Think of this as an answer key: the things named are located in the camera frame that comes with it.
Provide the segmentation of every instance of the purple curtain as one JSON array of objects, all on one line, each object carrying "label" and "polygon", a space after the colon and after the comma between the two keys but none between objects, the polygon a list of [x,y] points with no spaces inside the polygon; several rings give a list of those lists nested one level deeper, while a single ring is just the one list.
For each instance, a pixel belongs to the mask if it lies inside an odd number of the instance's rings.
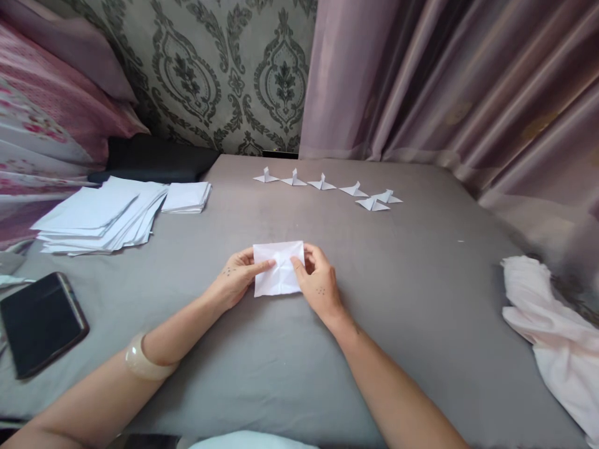
[{"label": "purple curtain", "polygon": [[594,0],[320,0],[299,156],[445,167],[599,291],[597,49]]}]

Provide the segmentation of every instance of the damask wallpaper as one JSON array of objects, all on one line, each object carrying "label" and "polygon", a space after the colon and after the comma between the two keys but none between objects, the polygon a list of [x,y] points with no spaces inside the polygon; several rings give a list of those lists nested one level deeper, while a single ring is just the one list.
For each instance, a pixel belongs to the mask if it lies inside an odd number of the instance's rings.
[{"label": "damask wallpaper", "polygon": [[107,36],[153,134],[298,151],[317,0],[61,1]]}]

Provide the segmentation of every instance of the hand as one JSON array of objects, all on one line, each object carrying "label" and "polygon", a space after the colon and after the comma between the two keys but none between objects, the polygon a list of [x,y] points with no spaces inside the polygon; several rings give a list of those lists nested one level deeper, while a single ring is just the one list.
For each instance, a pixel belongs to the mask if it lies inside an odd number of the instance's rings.
[{"label": "hand", "polygon": [[322,249],[309,243],[304,243],[304,259],[305,267],[298,258],[291,258],[299,288],[312,310],[329,326],[337,318],[348,315],[339,298],[335,269]]},{"label": "hand", "polygon": [[275,263],[276,261],[271,259],[255,264],[253,248],[235,253],[204,295],[217,301],[222,307],[222,312],[225,312],[243,298],[257,274],[270,270]]}]

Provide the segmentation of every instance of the black pillow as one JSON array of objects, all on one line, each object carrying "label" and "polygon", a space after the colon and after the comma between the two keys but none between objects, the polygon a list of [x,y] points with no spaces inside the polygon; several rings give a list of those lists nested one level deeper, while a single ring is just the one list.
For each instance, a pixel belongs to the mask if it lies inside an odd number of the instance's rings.
[{"label": "black pillow", "polygon": [[106,170],[92,173],[87,180],[102,183],[110,176],[164,184],[197,182],[220,154],[209,148],[167,142],[149,134],[108,139]]}]

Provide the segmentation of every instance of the person's left hand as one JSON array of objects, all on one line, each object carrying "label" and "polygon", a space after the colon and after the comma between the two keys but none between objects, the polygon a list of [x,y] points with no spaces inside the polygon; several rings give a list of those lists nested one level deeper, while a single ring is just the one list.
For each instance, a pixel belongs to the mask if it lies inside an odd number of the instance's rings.
[{"label": "person's left hand", "polygon": [[270,270],[275,264],[274,259],[255,264],[254,249],[244,249],[229,258],[205,295],[218,301],[223,312],[227,311],[240,301],[257,274]]}]

